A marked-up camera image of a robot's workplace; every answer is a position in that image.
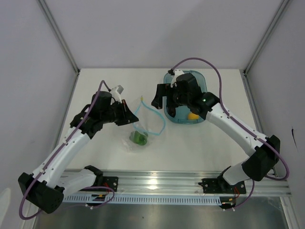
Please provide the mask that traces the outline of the aluminium frame post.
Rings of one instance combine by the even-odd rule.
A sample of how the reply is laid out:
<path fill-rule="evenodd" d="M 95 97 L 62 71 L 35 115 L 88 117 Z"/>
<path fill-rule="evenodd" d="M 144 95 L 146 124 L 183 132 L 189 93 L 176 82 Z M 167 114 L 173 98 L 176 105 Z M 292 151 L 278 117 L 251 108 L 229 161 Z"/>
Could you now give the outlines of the aluminium frame post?
<path fill-rule="evenodd" d="M 261 52 L 264 50 L 264 47 L 270 40 L 271 36 L 273 35 L 274 31 L 276 30 L 277 26 L 279 25 L 282 17 L 286 13 L 289 5 L 292 3 L 292 0 L 282 0 L 280 2 L 279 7 L 277 8 L 274 16 L 272 17 L 270 23 L 268 24 L 265 32 L 263 33 L 258 45 L 256 46 L 253 54 L 251 55 L 247 65 L 243 71 L 244 76 L 246 77 L 250 70 L 252 69 L 253 65 L 257 61 L 258 57 L 260 56 Z"/>
<path fill-rule="evenodd" d="M 80 72 L 79 67 L 77 66 L 77 63 L 70 51 L 70 48 L 52 14 L 52 11 L 50 10 L 47 2 L 45 0 L 37 0 L 36 1 L 38 6 L 40 7 L 48 25 L 50 26 L 56 40 L 58 41 L 58 44 L 60 48 L 62 49 L 64 55 L 66 56 L 67 60 L 69 61 L 73 71 L 78 74 Z"/>

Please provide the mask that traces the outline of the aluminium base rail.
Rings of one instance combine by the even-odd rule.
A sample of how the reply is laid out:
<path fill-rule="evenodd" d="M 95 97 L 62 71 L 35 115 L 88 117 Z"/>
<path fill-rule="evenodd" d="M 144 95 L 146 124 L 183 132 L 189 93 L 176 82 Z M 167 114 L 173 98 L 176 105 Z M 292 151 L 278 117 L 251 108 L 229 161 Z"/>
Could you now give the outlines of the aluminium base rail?
<path fill-rule="evenodd" d="M 132 195 L 177 195 L 202 194 L 198 185 L 203 178 L 216 178 L 220 172 L 164 172 L 164 171 L 115 171 L 105 170 L 107 177 L 118 177 L 117 193 Z M 287 181 L 264 178 L 254 185 L 253 197 L 290 197 Z"/>

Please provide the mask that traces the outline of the left aluminium frame post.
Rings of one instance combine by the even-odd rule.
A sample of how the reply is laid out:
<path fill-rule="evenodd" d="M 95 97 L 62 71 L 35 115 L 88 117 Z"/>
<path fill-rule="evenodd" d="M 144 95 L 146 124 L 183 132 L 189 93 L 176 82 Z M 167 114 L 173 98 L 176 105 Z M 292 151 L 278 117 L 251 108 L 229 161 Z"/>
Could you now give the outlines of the left aluminium frame post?
<path fill-rule="evenodd" d="M 38 6 L 40 7 L 48 25 L 50 26 L 56 40 L 58 41 L 58 44 L 60 48 L 62 49 L 64 55 L 66 56 L 67 60 L 69 61 L 73 71 L 78 74 L 80 72 L 79 67 L 77 66 L 77 63 L 70 51 L 70 48 L 52 14 L 52 11 L 50 10 L 47 2 L 45 0 L 37 0 L 36 1 Z"/>

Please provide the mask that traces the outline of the green bell pepper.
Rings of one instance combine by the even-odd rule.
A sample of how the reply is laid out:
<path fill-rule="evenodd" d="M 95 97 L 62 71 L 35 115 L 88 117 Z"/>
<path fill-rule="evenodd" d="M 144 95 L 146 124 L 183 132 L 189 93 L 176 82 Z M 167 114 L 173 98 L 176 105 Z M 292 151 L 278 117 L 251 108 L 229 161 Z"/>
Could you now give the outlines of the green bell pepper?
<path fill-rule="evenodd" d="M 147 133 L 140 133 L 139 131 L 133 131 L 131 132 L 129 139 L 140 146 L 144 146 L 147 144 L 148 141 L 148 134 Z"/>

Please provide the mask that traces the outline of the teal plastic tub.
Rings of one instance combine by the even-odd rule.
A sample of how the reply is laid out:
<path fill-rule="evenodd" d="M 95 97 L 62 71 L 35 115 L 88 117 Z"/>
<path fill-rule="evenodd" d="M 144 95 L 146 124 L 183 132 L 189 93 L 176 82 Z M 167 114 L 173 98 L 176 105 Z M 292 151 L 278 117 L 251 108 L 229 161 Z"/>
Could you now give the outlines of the teal plastic tub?
<path fill-rule="evenodd" d="M 184 73 L 191 73 L 197 80 L 198 85 L 201 88 L 202 92 L 207 92 L 207 86 L 205 77 L 198 71 L 195 70 L 183 70 Z M 171 117 L 167 108 L 167 98 L 163 97 L 163 108 L 164 114 L 166 117 L 173 123 L 183 124 L 183 125 L 193 125 L 202 123 L 204 120 L 201 117 L 198 118 L 189 118 L 189 114 L 191 113 L 190 109 L 186 106 L 179 106 L 175 109 L 175 117 Z"/>

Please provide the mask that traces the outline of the black mounting plate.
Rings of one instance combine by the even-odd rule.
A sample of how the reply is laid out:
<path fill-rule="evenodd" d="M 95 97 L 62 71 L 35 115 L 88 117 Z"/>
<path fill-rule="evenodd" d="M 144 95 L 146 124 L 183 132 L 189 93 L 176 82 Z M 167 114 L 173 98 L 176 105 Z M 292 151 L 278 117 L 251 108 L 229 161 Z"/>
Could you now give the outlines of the black mounting plate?
<path fill-rule="evenodd" d="M 118 177 L 103 177 L 102 186 L 110 187 L 116 192 L 118 188 L 118 184 L 119 184 Z"/>
<path fill-rule="evenodd" d="M 205 194 L 246 194 L 244 181 L 230 185 L 222 178 L 203 178 L 198 185 Z"/>

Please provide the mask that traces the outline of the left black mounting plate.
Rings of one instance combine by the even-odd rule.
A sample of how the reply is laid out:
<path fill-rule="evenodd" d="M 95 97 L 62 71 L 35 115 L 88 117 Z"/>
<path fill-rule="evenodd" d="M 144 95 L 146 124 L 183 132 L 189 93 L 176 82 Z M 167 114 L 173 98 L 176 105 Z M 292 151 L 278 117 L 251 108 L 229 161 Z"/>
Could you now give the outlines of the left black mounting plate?
<path fill-rule="evenodd" d="M 116 192 L 118 188 L 118 184 L 119 184 L 118 177 L 103 177 L 102 186 L 110 187 Z"/>

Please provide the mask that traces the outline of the right aluminium frame post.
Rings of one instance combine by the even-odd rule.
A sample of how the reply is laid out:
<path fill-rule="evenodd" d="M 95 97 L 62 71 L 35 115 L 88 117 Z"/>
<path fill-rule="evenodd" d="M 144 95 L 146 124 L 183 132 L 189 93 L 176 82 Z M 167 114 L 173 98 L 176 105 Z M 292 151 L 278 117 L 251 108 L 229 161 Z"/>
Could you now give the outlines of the right aluminium frame post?
<path fill-rule="evenodd" d="M 243 71 L 244 76 L 246 77 L 250 70 L 252 69 L 253 65 L 257 61 L 258 57 L 260 56 L 261 52 L 264 50 L 264 47 L 270 40 L 271 36 L 273 35 L 274 31 L 276 30 L 277 26 L 279 25 L 282 17 L 286 13 L 289 5 L 292 3 L 292 0 L 282 0 L 280 2 L 279 7 L 277 8 L 274 16 L 272 17 L 270 23 L 268 24 L 265 32 L 263 33 L 258 45 L 256 46 L 253 54 L 251 55 L 247 65 Z"/>

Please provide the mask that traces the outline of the yellow lemon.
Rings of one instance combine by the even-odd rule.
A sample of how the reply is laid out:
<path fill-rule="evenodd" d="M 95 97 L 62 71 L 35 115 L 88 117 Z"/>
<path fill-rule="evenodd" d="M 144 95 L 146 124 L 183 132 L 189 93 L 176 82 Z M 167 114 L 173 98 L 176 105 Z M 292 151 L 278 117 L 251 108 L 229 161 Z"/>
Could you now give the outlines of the yellow lemon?
<path fill-rule="evenodd" d="M 199 115 L 194 114 L 194 113 L 189 113 L 187 118 L 188 118 L 188 120 L 198 120 L 199 119 Z"/>

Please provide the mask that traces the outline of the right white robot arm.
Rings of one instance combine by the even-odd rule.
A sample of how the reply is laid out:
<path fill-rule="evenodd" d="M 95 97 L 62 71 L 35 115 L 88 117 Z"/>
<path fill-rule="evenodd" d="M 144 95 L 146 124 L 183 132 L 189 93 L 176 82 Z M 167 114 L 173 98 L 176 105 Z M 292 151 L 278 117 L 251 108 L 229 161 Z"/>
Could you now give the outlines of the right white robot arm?
<path fill-rule="evenodd" d="M 229 192 L 235 184 L 245 180 L 261 181 L 279 161 L 274 151 L 279 150 L 280 140 L 274 135 L 267 137 L 251 130 L 225 112 L 220 98 L 211 92 L 202 92 L 191 73 L 177 76 L 174 83 L 158 84 L 152 106 L 161 109 L 163 98 L 166 98 L 166 108 L 171 116 L 175 116 L 177 107 L 188 107 L 192 113 L 224 131 L 248 155 L 245 161 L 228 167 L 217 177 L 222 193 Z"/>

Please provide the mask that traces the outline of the clear zip top bag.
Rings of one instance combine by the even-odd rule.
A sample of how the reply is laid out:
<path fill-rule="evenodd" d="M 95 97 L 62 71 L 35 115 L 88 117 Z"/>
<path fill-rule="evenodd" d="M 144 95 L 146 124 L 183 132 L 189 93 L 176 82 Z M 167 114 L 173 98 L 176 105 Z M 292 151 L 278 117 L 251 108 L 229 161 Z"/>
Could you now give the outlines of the clear zip top bag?
<path fill-rule="evenodd" d="M 130 110 L 139 118 L 139 121 L 123 126 L 121 131 L 123 146 L 130 152 L 136 152 L 157 146 L 161 143 L 166 128 L 164 116 L 156 108 L 147 104 L 143 96 L 138 97 L 130 104 Z M 129 139 L 129 136 L 133 131 L 147 133 L 147 144 L 140 146 L 133 143 Z"/>

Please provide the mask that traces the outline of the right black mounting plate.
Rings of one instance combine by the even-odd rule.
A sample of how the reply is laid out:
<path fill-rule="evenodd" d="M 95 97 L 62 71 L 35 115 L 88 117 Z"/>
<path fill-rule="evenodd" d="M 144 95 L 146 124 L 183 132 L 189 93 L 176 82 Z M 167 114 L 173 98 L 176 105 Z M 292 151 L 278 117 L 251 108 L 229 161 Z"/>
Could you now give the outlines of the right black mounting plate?
<path fill-rule="evenodd" d="M 203 178 L 198 185 L 205 194 L 246 194 L 244 181 L 230 185 L 222 178 Z"/>

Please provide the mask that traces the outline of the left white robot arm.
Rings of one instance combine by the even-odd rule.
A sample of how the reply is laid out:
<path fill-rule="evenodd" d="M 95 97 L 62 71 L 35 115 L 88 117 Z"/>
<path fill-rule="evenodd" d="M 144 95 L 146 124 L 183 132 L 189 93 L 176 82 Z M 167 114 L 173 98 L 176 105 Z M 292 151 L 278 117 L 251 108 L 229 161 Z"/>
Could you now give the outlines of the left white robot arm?
<path fill-rule="evenodd" d="M 39 211 L 50 214 L 73 193 L 103 188 L 103 172 L 94 166 L 86 166 L 69 178 L 61 179 L 61 176 L 67 165 L 105 124 L 122 126 L 138 122 L 139 119 L 121 98 L 121 93 L 119 87 L 109 92 L 97 91 L 91 103 L 73 118 L 62 143 L 32 173 L 20 175 L 18 183 L 23 193 L 22 202 L 27 200 Z"/>

